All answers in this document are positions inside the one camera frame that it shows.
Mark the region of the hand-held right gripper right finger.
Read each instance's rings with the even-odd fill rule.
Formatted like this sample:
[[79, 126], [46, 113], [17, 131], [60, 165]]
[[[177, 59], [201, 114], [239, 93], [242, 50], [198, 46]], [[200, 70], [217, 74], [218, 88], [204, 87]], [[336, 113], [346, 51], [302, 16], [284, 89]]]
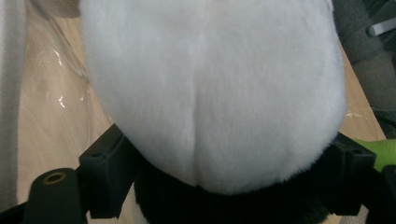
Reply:
[[342, 133], [323, 154], [322, 201], [330, 213], [355, 216], [362, 199], [360, 186], [375, 164], [375, 154]]

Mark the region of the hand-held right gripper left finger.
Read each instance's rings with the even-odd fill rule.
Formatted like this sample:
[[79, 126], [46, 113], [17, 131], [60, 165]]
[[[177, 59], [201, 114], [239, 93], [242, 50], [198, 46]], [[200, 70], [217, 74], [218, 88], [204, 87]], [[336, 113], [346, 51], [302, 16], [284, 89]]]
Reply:
[[110, 126], [80, 157], [91, 218], [119, 218], [139, 170], [139, 152], [117, 125]]

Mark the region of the clear plastic bag white trim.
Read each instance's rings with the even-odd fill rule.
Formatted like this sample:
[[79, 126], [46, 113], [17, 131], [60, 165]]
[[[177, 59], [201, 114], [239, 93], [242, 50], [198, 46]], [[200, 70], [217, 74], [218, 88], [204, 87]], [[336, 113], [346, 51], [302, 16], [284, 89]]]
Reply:
[[0, 0], [0, 212], [17, 204], [18, 115], [25, 0]]

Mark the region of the panda plush toy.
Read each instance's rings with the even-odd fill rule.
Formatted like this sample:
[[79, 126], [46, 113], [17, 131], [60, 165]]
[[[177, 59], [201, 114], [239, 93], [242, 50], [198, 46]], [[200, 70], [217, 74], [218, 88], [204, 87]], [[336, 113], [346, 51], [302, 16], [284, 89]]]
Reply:
[[[332, 0], [80, 0], [88, 77], [143, 162], [136, 224], [322, 224], [347, 110]], [[341, 224], [396, 224], [396, 147]]]

